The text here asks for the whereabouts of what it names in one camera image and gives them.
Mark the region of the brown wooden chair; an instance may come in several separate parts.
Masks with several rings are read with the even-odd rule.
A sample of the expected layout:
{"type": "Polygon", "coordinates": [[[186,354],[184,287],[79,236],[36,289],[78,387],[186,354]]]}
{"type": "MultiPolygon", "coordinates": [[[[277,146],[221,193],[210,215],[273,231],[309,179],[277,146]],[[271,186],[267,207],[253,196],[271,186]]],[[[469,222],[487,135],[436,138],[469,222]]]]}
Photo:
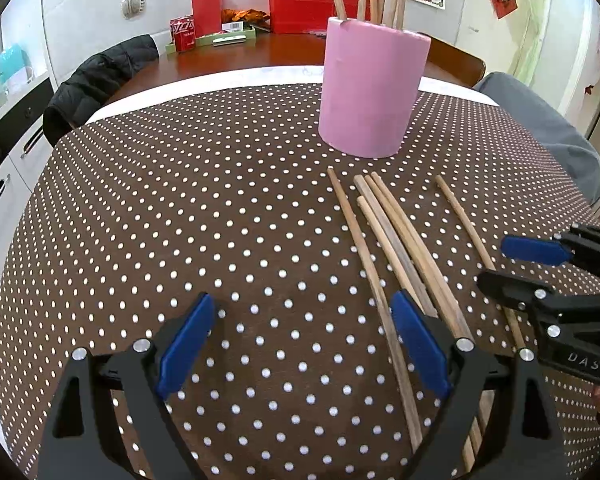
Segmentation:
{"type": "Polygon", "coordinates": [[[486,74],[486,63],[481,58],[433,36],[424,36],[430,39],[426,77],[472,88],[486,74]]]}

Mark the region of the hanging scrubber on wall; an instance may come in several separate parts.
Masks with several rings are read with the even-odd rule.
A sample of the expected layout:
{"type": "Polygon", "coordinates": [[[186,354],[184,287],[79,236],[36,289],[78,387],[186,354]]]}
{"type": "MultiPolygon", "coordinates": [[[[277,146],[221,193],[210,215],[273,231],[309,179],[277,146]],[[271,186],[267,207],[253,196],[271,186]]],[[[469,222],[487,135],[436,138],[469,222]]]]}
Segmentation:
{"type": "Polygon", "coordinates": [[[130,20],[144,12],[146,0],[122,0],[121,11],[123,16],[130,20]]]}

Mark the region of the green curtain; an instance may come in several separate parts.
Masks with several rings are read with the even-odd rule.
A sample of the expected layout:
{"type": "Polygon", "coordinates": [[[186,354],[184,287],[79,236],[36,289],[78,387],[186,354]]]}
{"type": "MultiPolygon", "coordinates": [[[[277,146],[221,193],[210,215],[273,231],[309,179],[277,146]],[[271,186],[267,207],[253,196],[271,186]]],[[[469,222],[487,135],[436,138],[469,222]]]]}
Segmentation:
{"type": "Polygon", "coordinates": [[[517,3],[522,11],[522,32],[509,73],[530,86],[539,63],[552,0],[517,0],[517,3]]]}

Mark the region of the red gift bag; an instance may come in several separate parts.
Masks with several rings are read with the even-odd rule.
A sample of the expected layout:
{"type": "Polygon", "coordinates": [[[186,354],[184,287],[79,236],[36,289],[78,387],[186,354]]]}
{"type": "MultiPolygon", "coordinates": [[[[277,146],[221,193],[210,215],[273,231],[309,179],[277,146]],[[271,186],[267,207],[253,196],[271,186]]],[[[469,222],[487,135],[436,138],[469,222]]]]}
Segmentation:
{"type": "Polygon", "coordinates": [[[268,0],[268,10],[277,35],[324,32],[328,19],[337,15],[334,0],[268,0]]]}

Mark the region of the black jacket on chair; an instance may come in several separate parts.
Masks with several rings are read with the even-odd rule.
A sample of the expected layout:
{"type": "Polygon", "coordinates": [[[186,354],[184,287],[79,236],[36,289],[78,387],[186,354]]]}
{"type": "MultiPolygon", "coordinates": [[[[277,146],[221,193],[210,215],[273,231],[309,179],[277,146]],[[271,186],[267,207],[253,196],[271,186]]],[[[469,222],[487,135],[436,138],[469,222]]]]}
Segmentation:
{"type": "Polygon", "coordinates": [[[146,65],[159,57],[155,41],[142,35],[120,42],[85,60],[60,84],[43,114],[43,133],[51,146],[84,126],[146,65]]]}

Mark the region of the white kitchen cabinet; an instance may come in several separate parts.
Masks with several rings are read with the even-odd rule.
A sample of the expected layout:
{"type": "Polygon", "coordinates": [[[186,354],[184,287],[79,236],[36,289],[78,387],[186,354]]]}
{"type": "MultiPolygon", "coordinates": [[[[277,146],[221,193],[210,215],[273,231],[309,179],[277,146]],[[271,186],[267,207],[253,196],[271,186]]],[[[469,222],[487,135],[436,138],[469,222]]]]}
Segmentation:
{"type": "Polygon", "coordinates": [[[0,281],[12,237],[52,148],[43,112],[54,90],[39,76],[0,108],[0,281]]]}

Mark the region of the teal humidifier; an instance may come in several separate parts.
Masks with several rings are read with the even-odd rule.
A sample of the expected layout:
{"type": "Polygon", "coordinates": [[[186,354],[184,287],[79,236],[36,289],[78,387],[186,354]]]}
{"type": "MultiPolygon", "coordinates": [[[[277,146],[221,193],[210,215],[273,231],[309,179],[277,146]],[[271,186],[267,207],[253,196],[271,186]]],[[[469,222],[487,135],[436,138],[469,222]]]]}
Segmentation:
{"type": "Polygon", "coordinates": [[[0,54],[0,81],[2,84],[30,82],[33,75],[29,55],[19,44],[13,44],[0,54]]]}

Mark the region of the red cola can pack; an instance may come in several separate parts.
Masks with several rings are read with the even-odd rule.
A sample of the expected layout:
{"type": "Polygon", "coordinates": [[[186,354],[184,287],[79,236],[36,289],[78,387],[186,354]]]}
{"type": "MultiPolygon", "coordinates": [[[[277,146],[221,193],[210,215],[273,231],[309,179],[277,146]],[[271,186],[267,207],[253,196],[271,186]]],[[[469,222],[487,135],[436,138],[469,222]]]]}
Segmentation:
{"type": "Polygon", "coordinates": [[[181,53],[193,49],[196,44],[195,21],[193,15],[171,18],[170,33],[176,52],[181,53]]]}

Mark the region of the red box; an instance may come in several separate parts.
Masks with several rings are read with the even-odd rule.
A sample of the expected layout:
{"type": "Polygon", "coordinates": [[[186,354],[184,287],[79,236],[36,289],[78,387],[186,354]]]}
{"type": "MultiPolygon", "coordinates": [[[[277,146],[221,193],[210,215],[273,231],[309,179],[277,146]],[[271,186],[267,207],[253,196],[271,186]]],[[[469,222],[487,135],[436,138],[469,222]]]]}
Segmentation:
{"type": "Polygon", "coordinates": [[[197,38],[222,30],[223,0],[192,0],[192,10],[197,38]]]}

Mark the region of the pink cylindrical utensil holder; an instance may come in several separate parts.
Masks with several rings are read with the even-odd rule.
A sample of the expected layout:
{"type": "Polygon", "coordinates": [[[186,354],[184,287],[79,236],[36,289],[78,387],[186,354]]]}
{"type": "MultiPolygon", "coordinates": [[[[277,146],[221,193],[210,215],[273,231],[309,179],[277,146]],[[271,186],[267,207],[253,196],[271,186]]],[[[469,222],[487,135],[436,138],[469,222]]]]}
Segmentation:
{"type": "Polygon", "coordinates": [[[359,20],[327,22],[318,133],[362,158],[396,154],[410,122],[431,39],[359,20]]]}

